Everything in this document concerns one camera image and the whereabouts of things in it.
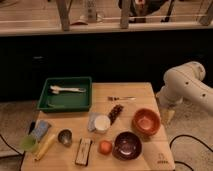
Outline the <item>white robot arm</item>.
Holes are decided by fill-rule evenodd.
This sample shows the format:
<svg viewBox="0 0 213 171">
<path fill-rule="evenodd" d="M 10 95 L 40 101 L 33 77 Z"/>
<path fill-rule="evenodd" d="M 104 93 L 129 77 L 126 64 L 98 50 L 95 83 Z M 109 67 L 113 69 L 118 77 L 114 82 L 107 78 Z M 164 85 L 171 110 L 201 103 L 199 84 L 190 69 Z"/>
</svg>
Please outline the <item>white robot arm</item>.
<svg viewBox="0 0 213 171">
<path fill-rule="evenodd" d="M 183 99 L 213 115 L 213 88 L 203 83 L 205 75 L 204 66 L 196 61 L 172 67 L 164 73 L 164 85 L 156 94 L 164 125 L 172 120 L 174 107 L 181 104 Z"/>
</svg>

